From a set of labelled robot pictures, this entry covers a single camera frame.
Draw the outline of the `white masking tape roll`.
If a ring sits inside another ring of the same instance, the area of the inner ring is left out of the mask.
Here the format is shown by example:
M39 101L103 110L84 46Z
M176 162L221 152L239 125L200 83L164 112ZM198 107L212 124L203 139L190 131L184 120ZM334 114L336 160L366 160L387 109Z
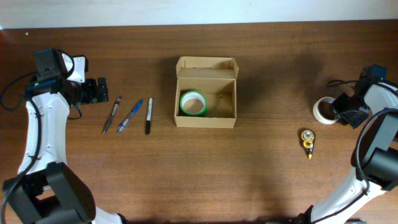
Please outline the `white masking tape roll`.
M325 96L320 98L313 106L313 116L321 124L334 124L337 122L335 112L333 111L331 104L335 101L335 98Z

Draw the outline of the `green tape roll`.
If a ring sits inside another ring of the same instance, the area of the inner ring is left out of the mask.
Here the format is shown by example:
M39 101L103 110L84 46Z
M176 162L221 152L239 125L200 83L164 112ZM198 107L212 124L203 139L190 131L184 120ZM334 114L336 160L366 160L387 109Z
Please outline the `green tape roll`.
M187 116L201 117L207 110L207 100L199 91L187 91L180 97L179 106Z

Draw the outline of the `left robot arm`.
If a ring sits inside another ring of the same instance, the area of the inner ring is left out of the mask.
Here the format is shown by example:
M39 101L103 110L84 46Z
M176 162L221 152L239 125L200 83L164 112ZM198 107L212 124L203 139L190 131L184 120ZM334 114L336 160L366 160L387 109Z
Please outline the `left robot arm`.
M96 206L93 194L69 168L66 124L71 108L109 100L106 80L85 78L88 59L60 49L34 53L22 99L29 124L24 158L17 176L3 183L3 207L11 206L22 223L126 223L120 213Z

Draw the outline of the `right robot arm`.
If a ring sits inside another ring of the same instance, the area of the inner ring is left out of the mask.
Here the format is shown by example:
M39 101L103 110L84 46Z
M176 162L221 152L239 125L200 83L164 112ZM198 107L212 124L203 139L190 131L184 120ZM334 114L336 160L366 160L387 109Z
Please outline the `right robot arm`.
M294 223L345 223L370 200L397 187L397 84L386 80L380 65L363 68L357 80L347 82L354 93L337 98L323 97L330 104L333 119L326 119L313 106L313 115L323 124L337 121L363 128L351 156L347 178L323 202L310 206Z

